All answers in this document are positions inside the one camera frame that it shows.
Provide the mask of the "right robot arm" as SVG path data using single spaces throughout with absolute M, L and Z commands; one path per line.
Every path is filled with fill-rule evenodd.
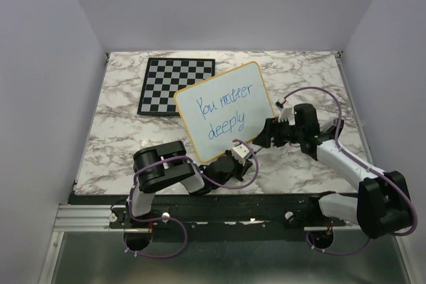
M 318 202 L 306 209 L 310 223 L 321 225 L 336 217 L 357 224 L 372 239 L 413 227 L 415 218 L 404 176 L 376 168 L 337 144 L 335 135 L 342 128 L 338 119 L 320 126 L 316 108 L 298 104 L 283 109 L 278 118 L 266 119 L 253 143 L 262 148 L 297 144 L 302 153 L 330 167 L 356 190 L 356 197 L 320 195 Z

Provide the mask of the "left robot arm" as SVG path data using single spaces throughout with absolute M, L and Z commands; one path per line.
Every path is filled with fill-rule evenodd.
M 191 196 L 203 196 L 217 188 L 238 190 L 253 184 L 259 170 L 257 152 L 245 142 L 237 140 L 236 143 L 208 165 L 198 165 L 187 156 L 181 141 L 134 153 L 134 178 L 125 220 L 133 227 L 143 226 L 155 194 L 174 184 L 183 185 Z

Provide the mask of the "yellow framed whiteboard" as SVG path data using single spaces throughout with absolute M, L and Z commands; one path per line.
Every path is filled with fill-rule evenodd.
M 174 94 L 174 101 L 200 162 L 253 140 L 275 116 L 260 65 L 250 61 Z

